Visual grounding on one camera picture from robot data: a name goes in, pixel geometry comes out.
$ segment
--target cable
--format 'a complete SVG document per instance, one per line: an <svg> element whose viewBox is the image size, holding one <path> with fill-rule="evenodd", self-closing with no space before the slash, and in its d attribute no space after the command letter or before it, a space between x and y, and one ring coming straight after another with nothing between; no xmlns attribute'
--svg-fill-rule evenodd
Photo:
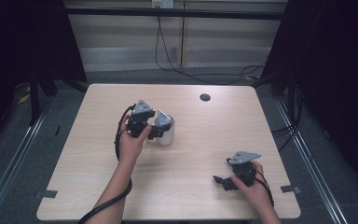
<svg viewBox="0 0 358 224"><path fill-rule="evenodd" d="M171 68L164 68L162 67L159 63L158 63L158 60L157 60L157 55L158 55L158 42L159 42L159 35L161 35L161 39L162 39L162 42L163 42L163 45L164 45L164 50L165 50L165 54L166 54L166 57L168 59L168 63L170 64L170 67ZM242 69L241 73L240 74L188 74L186 72L183 72L183 71L179 71L177 70L173 65L172 65L172 62L171 62L171 59L169 57L169 54L168 54L168 51L167 51L167 46L165 44L165 38L164 38L164 34L162 33L162 29L161 29L161 20L160 20L160 17L158 17L158 34L157 34L157 43L156 43L156 48L155 48L155 62L156 62L156 65L164 70L164 71L170 71L170 72L176 72L182 76L185 76L185 77L191 77L193 79L196 79L197 81L200 81L200 82L204 82L204 83L207 83L207 84L211 84L211 85L231 85L231 84L235 84L239 81L241 81L243 79L243 76L244 75L248 75L248 74L251 74L253 73L254 71L256 71L257 69L261 68L261 67L264 67L264 64L265 63L261 63L259 65L249 65L249 66L246 66ZM255 69L253 69L252 71L250 72L246 72L244 73L244 71L250 67L255 67ZM226 83L217 83L217 82L211 82L211 81L206 81L206 80L203 80L201 78L198 78L198 76L235 76L235 77L238 77L237 79L233 80L233 81L229 81L229 82L226 82Z"/></svg>
<svg viewBox="0 0 358 224"><path fill-rule="evenodd" d="M258 172L264 179L264 181L266 183L264 183L263 181L261 181L260 179L255 177L255 181L257 181L258 183L260 183L267 191L268 197L269 197L269 201L272 204L272 207L274 206L274 199L272 198L272 193L271 193L271 189L269 188L269 183L267 182L267 179L263 176L263 174L261 174L261 172L259 172L258 170L255 170L256 172Z"/></svg>
<svg viewBox="0 0 358 224"><path fill-rule="evenodd" d="M116 156L117 156L117 160L119 160L120 154L119 154L119 141L120 141L120 136L124 131L127 130L123 130L120 131L121 128L121 124L123 123L123 120L125 118L125 116L127 115L127 113L130 110L133 110L135 108L136 105L132 105L129 106L126 111L123 113L123 115L121 116L120 121L118 122L118 128L117 128L117 134L116 134L116 140L115 140L115 150L116 150ZM93 208L91 211L89 211L85 216L83 216L77 223L78 224L82 224L85 223L87 220L89 220L91 217L95 216L97 213L101 212L102 210L104 210L105 208L109 207L110 205L117 203L118 201L120 201L121 199L125 198L132 190L132 180L130 179L129 185L127 186L127 188L124 190L124 192L122 192L121 194L119 194L117 197L107 201L106 203L102 203L99 206Z"/></svg>
<svg viewBox="0 0 358 224"><path fill-rule="evenodd" d="M298 127L298 124L301 119L302 115L302 106L304 102L304 96L301 94L298 85L296 85L296 102L297 102L297 118L294 120L294 123L288 127L281 128L278 130L271 131L274 136L274 138L281 137L285 135L287 132L290 133L289 138L283 143L283 145L278 149L279 152L283 150L283 148L290 142L290 140L293 138L294 133L296 132L296 129Z"/></svg>

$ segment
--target black tape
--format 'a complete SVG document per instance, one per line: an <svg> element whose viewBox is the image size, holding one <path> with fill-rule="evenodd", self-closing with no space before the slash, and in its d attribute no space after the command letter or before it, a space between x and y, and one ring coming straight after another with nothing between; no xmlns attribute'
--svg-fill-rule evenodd
<svg viewBox="0 0 358 224"><path fill-rule="evenodd" d="M282 186L281 190L282 190L282 193L294 192L295 194L298 194L299 192L301 192L298 187L293 187L291 185Z"/></svg>
<svg viewBox="0 0 358 224"><path fill-rule="evenodd" d="M34 198L41 199L41 198L55 198L58 191L56 190L39 190L35 195Z"/></svg>

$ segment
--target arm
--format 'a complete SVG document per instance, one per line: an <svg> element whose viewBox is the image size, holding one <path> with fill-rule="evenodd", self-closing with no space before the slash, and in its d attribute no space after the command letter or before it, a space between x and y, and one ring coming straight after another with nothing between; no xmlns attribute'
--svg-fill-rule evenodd
<svg viewBox="0 0 358 224"><path fill-rule="evenodd" d="M252 161L255 165L255 169L263 174L263 166L257 161ZM256 178L264 180L261 174L256 173ZM269 201L269 195L267 194L264 187L258 183L254 182L251 187L247 187L243 182L236 176L231 177L234 184L242 191L245 195L246 200L249 204L256 210L257 214L260 216L261 222L264 224L281 224L281 221L275 212L275 209L272 207L271 202Z"/></svg>
<svg viewBox="0 0 358 224"><path fill-rule="evenodd" d="M129 115L124 118L123 124L120 128L121 131L126 130L125 121L128 118ZM131 174L135 166L136 160L141 154L143 142L150 134L150 131L151 127L147 126L138 138L131 137L127 132L124 132L120 136L120 158L118 161L117 168L113 173L105 190L103 191L103 194L101 195L100 199L94 207L97 207L100 204L105 203L112 198L115 198L127 188L131 179ZM103 211L96 214L94 217L91 217L87 221L87 223L121 223L124 211L124 204L125 198L107 207Z"/></svg>

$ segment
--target wooden tabletop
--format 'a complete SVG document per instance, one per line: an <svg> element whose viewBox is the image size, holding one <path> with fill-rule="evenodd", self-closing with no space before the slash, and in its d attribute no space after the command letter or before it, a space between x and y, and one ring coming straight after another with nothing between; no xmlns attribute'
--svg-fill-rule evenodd
<svg viewBox="0 0 358 224"><path fill-rule="evenodd" d="M203 93L211 100L202 101ZM281 191L290 182L253 88L93 84L48 184L58 193L43 199L39 219L78 220L92 209L117 166L118 121L140 99L175 118L175 135L167 146L144 143L125 220L257 218L240 191L224 191L213 180L233 175L226 158L236 151L260 153L278 215L300 215L295 194Z"/></svg>

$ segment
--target wall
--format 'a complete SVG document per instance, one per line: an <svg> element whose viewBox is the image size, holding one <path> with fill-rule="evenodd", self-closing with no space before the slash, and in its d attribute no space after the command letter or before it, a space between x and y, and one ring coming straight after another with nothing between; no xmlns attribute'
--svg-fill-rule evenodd
<svg viewBox="0 0 358 224"><path fill-rule="evenodd" d="M65 1L67 6L151 7L151 0ZM174 1L174 8L284 12L286 1ZM245 66L269 55L279 21L70 15L86 71Z"/></svg>

